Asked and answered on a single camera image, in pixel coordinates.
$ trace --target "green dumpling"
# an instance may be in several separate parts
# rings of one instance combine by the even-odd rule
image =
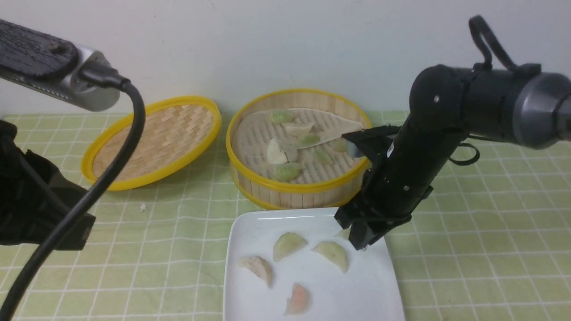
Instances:
[[[315,151],[313,152],[313,156],[321,164],[333,165],[333,160],[331,159],[331,157],[329,157],[329,154],[327,154],[327,152],[321,148],[315,149]]]
[[[287,182],[299,176],[301,172],[300,163],[278,164],[272,167],[272,179],[278,182]]]
[[[317,143],[319,143],[319,135],[317,134],[306,134],[306,135],[302,135],[299,136],[297,138],[297,146],[298,147],[309,147],[312,145],[315,145]]]
[[[291,123],[295,119],[295,114],[287,109],[272,109],[270,111],[270,119],[272,123],[281,125],[283,123]]]
[[[335,139],[331,143],[331,147],[333,147],[333,150],[337,153],[344,153],[347,151],[347,141],[343,138]]]

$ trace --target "white dumpling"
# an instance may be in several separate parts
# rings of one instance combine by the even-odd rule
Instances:
[[[312,251],[321,254],[337,265],[341,272],[346,273],[349,270],[347,253],[341,245],[331,241],[322,241]]]
[[[349,227],[349,228],[346,228],[345,230],[339,231],[339,233],[337,233],[337,237],[348,240],[350,233],[351,233],[351,228]]]
[[[289,135],[292,135],[294,137],[299,137],[302,135],[309,134],[309,132],[311,131],[311,128],[313,128],[314,124],[315,123],[313,123],[313,122],[309,122],[309,123],[305,123],[305,124],[283,123],[282,125],[284,126],[286,133],[288,133]]]
[[[297,148],[274,137],[268,143],[267,159],[268,163],[272,165],[295,162],[297,160]]]
[[[307,241],[294,232],[284,233],[274,244],[274,262],[279,262],[307,245]]]
[[[284,315],[299,315],[309,307],[309,292],[303,286],[294,283],[291,288],[291,298],[287,299]]]
[[[282,150],[285,153],[287,161],[290,163],[297,161],[297,147],[292,144],[287,144],[284,142],[281,143],[282,143]]]
[[[248,256],[238,260],[238,266],[245,267],[262,279],[268,287],[272,286],[274,272],[268,261],[261,256]]]
[[[277,138],[272,138],[268,144],[267,159],[270,164],[287,163],[286,152],[282,148],[282,144]]]

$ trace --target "white wall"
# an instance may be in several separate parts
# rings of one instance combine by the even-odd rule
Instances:
[[[571,75],[570,13],[569,0],[0,0],[2,19],[102,50],[147,103],[197,94],[233,111],[290,87],[407,109],[422,69],[481,60],[475,14],[516,63]],[[0,109],[80,111],[5,81]]]

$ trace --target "bamboo steamer lid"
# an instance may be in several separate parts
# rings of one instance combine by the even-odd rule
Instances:
[[[94,183],[125,142],[133,115],[104,131],[87,149],[82,172]],[[163,179],[196,159],[214,141],[222,120],[216,104],[203,97],[177,97],[146,108],[143,135],[109,190],[128,190]]]

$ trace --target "cable connector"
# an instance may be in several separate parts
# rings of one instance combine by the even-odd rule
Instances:
[[[83,64],[79,71],[79,76],[96,86],[102,88],[115,88],[123,91],[123,85],[130,82],[129,79],[119,75],[117,69],[102,65],[95,61],[88,61]]]

